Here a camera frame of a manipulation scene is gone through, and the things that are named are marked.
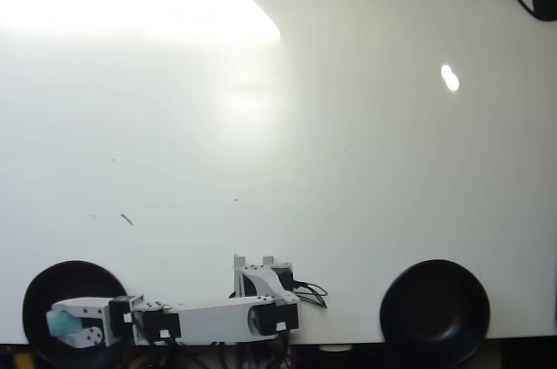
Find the tabletop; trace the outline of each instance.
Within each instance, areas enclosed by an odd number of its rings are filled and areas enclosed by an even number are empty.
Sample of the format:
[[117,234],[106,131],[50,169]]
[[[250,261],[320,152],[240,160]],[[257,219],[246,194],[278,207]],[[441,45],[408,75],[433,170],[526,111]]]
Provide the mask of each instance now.
[[330,293],[295,343],[382,341],[407,267],[555,334],[557,24],[514,0],[0,0],[0,343],[68,259],[226,298],[235,253]]

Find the wire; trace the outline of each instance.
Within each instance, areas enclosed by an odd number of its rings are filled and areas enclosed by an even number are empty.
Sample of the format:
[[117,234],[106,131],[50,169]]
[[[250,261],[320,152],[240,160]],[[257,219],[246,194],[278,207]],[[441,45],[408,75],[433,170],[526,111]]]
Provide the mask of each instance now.
[[228,369],[228,365],[226,364],[226,358],[225,358],[224,343],[218,343],[218,360],[220,360],[220,365],[223,367],[223,369]]
[[309,292],[293,291],[302,301],[308,304],[318,306],[319,308],[323,308],[324,310],[328,308],[323,297],[329,295],[329,292],[327,292],[321,286],[310,284],[308,282],[302,282],[299,280],[294,280],[293,285],[295,289],[305,289],[309,291]]
[[275,360],[271,360],[267,365],[267,369],[280,369],[282,364],[286,361],[288,357],[288,333],[280,333],[280,338],[282,339],[282,350],[279,356]]
[[178,343],[176,343],[174,340],[169,339],[166,342],[167,345],[169,346],[175,346],[176,349],[181,352],[186,358],[190,359],[193,363],[195,363],[197,366],[199,366],[201,369],[209,369],[209,366],[206,365],[205,363],[203,363],[201,360],[198,359],[198,354],[191,354],[187,351],[186,346],[184,345],[179,345]]

